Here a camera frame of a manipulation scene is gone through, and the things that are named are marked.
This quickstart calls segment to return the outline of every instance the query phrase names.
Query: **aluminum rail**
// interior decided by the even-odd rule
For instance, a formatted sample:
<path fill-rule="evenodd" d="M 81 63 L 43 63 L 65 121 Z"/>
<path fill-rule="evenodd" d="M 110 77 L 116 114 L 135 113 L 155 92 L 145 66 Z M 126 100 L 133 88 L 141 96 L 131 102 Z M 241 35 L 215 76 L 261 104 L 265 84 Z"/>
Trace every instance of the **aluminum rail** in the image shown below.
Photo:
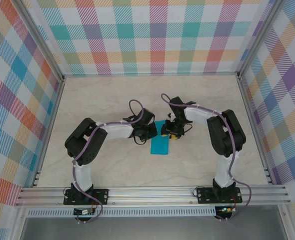
<path fill-rule="evenodd" d="M 249 199 L 249 190 L 238 186 L 241 190 L 243 203 Z M 108 203 L 105 208 L 113 207 L 174 207 L 174 206 L 223 206 L 224 204 L 198 204 L 192 195 L 195 186 L 169 187 L 98 187 L 109 189 Z M 252 185 L 250 205 L 287 205 L 290 197 L 284 185 Z M 33 187 L 22 188 L 16 206 L 19 208 L 71 208 L 63 205 L 64 187 Z M 91 207 L 90 205 L 75 205 L 74 207 Z"/>

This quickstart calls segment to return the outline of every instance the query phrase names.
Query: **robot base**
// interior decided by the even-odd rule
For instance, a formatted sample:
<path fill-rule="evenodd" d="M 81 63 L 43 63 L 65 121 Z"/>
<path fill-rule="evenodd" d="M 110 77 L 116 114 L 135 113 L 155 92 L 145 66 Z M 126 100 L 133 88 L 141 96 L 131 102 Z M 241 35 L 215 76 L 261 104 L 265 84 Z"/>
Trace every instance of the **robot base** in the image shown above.
<path fill-rule="evenodd" d="M 198 187 L 196 189 L 197 203 L 199 204 L 240 204 L 242 195 L 234 182 L 228 187 L 220 187 L 213 179 L 213 187 Z"/>
<path fill-rule="evenodd" d="M 108 204 L 109 190 L 108 189 L 94 189 L 93 185 L 85 191 L 88 195 L 99 200 L 102 205 Z M 85 196 L 71 183 L 71 189 L 67 189 L 64 193 L 64 205 L 92 205 L 93 200 Z"/>

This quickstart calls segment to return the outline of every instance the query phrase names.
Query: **black cable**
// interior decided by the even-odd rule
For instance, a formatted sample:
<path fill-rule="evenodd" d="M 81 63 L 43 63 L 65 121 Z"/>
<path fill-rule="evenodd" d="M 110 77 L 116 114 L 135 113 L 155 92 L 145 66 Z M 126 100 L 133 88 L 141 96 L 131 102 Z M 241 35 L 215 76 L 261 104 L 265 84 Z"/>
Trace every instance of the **black cable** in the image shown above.
<path fill-rule="evenodd" d="M 63 189 L 63 195 L 64 195 L 65 197 L 69 197 L 69 196 L 66 195 L 66 189 L 71 189 L 71 190 L 74 192 L 74 194 L 75 194 L 80 200 L 82 200 L 81 197 L 78 195 L 77 191 L 76 191 L 75 189 L 72 189 L 72 188 L 69 187 L 69 186 L 67 186 L 67 187 L 65 187 L 65 188 Z"/>
<path fill-rule="evenodd" d="M 67 186 L 67 187 L 65 187 L 65 188 L 63 189 L 63 195 L 67 197 L 67 195 L 66 195 L 66 189 L 72 189 L 72 188 L 70 188 L 69 186 Z"/>
<path fill-rule="evenodd" d="M 147 140 L 145 139 L 145 141 L 144 141 L 143 143 L 138 143 L 138 142 L 137 142 L 137 139 L 136 139 L 136 136 L 134 136 L 133 138 L 134 138 L 134 142 L 135 142 L 137 145 L 144 145 L 144 144 L 147 142 Z"/>
<path fill-rule="evenodd" d="M 198 196 L 195 196 L 195 194 L 194 194 L 194 191 L 195 191 L 197 188 L 205 188 L 205 187 L 204 187 L 204 186 L 197 186 L 197 187 L 195 187 L 195 188 L 193 189 L 193 191 L 192 191 L 192 195 L 193 195 L 193 197 L 195 197 L 195 198 L 198 198 Z"/>
<path fill-rule="evenodd" d="M 193 126 L 191 124 L 186 124 L 186 125 L 191 126 L 191 127 L 188 130 L 184 131 L 184 133 L 187 133 L 188 131 L 190 131 L 193 128 Z"/>

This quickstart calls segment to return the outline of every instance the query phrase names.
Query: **plaid backdrop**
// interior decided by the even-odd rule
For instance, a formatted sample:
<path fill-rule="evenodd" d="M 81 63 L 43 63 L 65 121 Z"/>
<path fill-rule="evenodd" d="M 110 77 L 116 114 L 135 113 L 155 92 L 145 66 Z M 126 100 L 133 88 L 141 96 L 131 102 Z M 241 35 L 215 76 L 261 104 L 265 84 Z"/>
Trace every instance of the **plaid backdrop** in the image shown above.
<path fill-rule="evenodd" d="M 252 46 L 253 46 L 256 38 L 257 38 L 257 35 L 258 35 L 259 31 L 261 30 L 261 27 L 263 26 L 264 21 L 266 20 L 267 16 L 270 13 L 270 10 L 271 10 L 274 2 L 275 2 L 275 0 L 269 0 L 268 1 L 268 4 L 266 5 L 265 10 L 264 10 L 261 18 L 259 19 L 258 24 L 257 24 L 257 26 L 256 26 L 250 40 L 249 40 L 247 46 L 246 46 L 246 49 L 245 49 L 245 51 L 244 51 L 244 53 L 243 53 L 243 55 L 241 57 L 241 60 L 239 61 L 238 65 L 237 65 L 237 68 L 236 68 L 237 72 L 240 71 L 240 69 L 241 69 L 241 67 L 242 67 L 242 65 L 244 63 L 244 60 L 246 59 L 246 57 L 247 57 L 247 55 L 249 53 L 249 50 L 252 48 Z"/>
<path fill-rule="evenodd" d="M 287 185 L 295 212 L 295 0 L 287 0 L 243 81 L 276 181 Z"/>
<path fill-rule="evenodd" d="M 236 71 L 268 0 L 25 4 L 64 73 L 216 73 Z"/>
<path fill-rule="evenodd" d="M 10 0 L 0 0 L 0 240 L 36 167 L 58 86 Z"/>

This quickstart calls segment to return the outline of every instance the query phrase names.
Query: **metal frame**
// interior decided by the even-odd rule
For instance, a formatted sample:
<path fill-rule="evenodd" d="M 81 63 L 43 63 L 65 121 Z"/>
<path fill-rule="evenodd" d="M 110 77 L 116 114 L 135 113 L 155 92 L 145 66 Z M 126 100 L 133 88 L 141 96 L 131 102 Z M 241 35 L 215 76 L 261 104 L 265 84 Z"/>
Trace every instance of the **metal frame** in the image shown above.
<path fill-rule="evenodd" d="M 244 206 L 249 199 L 249 190 L 246 186 L 239 187 L 243 203 L 238 205 Z M 161 209 L 167 213 L 167 216 L 175 216 L 175 213 L 167 212 L 167 210 L 174 208 L 191 210 L 191 213 L 184 212 L 181 216 L 187 214 L 190 214 L 189 216 L 213 216 L 212 212 L 208 212 L 207 215 L 198 215 L 196 212 L 202 208 L 213 209 L 211 207 L 223 206 L 223 204 L 198 204 L 197 199 L 192 195 L 194 188 L 194 186 L 108 187 L 109 199 L 104 209 L 108 211 L 107 214 L 118 211 L 118 217 L 129 217 L 127 216 L 129 209 L 145 210 L 147 208 Z M 278 205 L 282 207 L 291 204 L 290 196 L 284 185 L 252 185 L 251 189 L 251 206 Z M 10 234 L 10 239 L 20 239 L 25 220 L 33 217 L 31 216 L 31 211 L 36 211 L 37 214 L 43 215 L 41 217 L 61 218 L 62 213 L 66 213 L 66 211 L 69 213 L 63 217 L 75 217 L 71 215 L 73 208 L 91 207 L 90 205 L 63 205 L 63 190 L 64 187 L 23 188 L 16 204 L 16 221 L 13 231 Z"/>
<path fill-rule="evenodd" d="M 44 163 L 44 159 L 46 157 L 46 152 L 47 152 L 47 149 L 48 149 L 48 145 L 49 145 L 49 142 L 50 142 L 54 122 L 55 122 L 55 119 L 57 117 L 57 113 L 58 113 L 60 101 L 61 101 L 61 98 L 62 98 L 64 86 L 65 86 L 64 81 L 59 83 L 57 97 L 56 97 L 56 101 L 55 101 L 55 104 L 54 104 L 54 107 L 53 107 L 51 118 L 49 120 L 47 131 L 46 131 L 46 134 L 45 134 L 45 137 L 44 137 L 44 143 L 43 143 L 43 146 L 42 146 L 42 149 L 41 149 L 38 161 L 37 161 L 37 166 L 33 170 L 33 173 L 32 173 L 33 177 L 31 177 L 31 179 L 30 179 L 29 186 L 33 186 L 35 184 L 37 174 L 41 172 L 41 169 L 42 169 L 42 166 L 43 166 L 43 163 Z"/>
<path fill-rule="evenodd" d="M 273 23 L 275 22 L 275 20 L 277 19 L 280 11 L 282 10 L 284 4 L 286 3 L 287 0 L 275 0 L 273 3 L 273 6 L 270 10 L 270 12 L 268 13 L 263 26 L 261 27 L 261 29 L 259 30 L 255 41 L 253 43 L 253 46 L 251 47 L 251 49 L 249 50 L 247 56 L 245 57 L 245 60 L 238 72 L 238 75 L 242 78 L 242 76 L 244 75 L 244 73 L 249 69 L 254 57 L 256 56 L 261 44 L 264 42 L 264 40 L 266 39 L 267 35 L 270 32 L 270 29 L 272 28 Z"/>
<path fill-rule="evenodd" d="M 54 59 L 53 54 L 51 53 L 48 45 L 46 44 L 44 38 L 42 37 L 42 34 L 40 33 L 33 18 L 31 17 L 29 10 L 27 9 L 25 4 L 21 0 L 11 0 L 11 2 L 13 6 L 15 7 L 16 11 L 18 12 L 19 16 L 22 18 L 23 22 L 25 23 L 36 45 L 38 46 L 38 48 L 41 50 L 42 54 L 44 55 L 44 58 L 48 62 L 53 73 L 56 75 L 58 79 L 60 79 L 61 82 L 63 82 L 64 74 L 60 70 L 60 67 L 57 61 Z"/>
<path fill-rule="evenodd" d="M 235 72 L 232 71 L 221 71 L 221 72 L 205 72 L 205 73 L 180 73 L 180 76 L 230 76 L 236 75 Z M 113 74 L 113 77 L 141 77 L 141 76 L 178 76 L 177 73 L 133 73 L 133 74 Z M 95 74 L 87 74 L 87 75 L 70 75 L 66 74 L 65 77 L 68 78 L 91 78 L 91 77 L 98 77 Z M 100 75 L 100 77 L 111 77 L 110 74 Z"/>
<path fill-rule="evenodd" d="M 253 114 L 253 112 L 251 110 L 250 100 L 248 98 L 248 95 L 246 94 L 246 90 L 245 90 L 245 87 L 244 87 L 244 85 L 242 83 L 242 80 L 238 76 L 237 76 L 237 84 L 238 84 L 238 87 L 239 87 L 239 90 L 240 90 L 240 93 L 241 93 L 241 96 L 242 96 L 242 99 L 243 99 L 244 107 L 245 107 L 245 110 L 246 110 L 246 114 L 247 114 L 250 126 L 252 128 L 254 140 L 255 140 L 255 143 L 256 143 L 256 146 L 257 146 L 257 149 L 258 149 L 259 156 L 260 156 L 261 161 L 262 161 L 262 165 L 263 165 L 263 167 L 265 169 L 268 170 L 269 177 L 270 177 L 270 180 L 271 180 L 272 184 L 277 184 L 276 178 L 275 178 L 275 176 L 273 174 L 273 171 L 272 171 L 272 166 L 271 166 L 270 162 L 268 161 L 267 153 L 266 153 L 266 151 L 264 149 L 262 140 L 260 138 L 258 125 L 256 124 L 254 114 Z"/>
<path fill-rule="evenodd" d="M 293 219 L 294 214 L 292 213 L 291 205 L 279 205 L 278 211 L 283 222 L 283 226 L 288 239 L 295 240 L 295 220 Z"/>

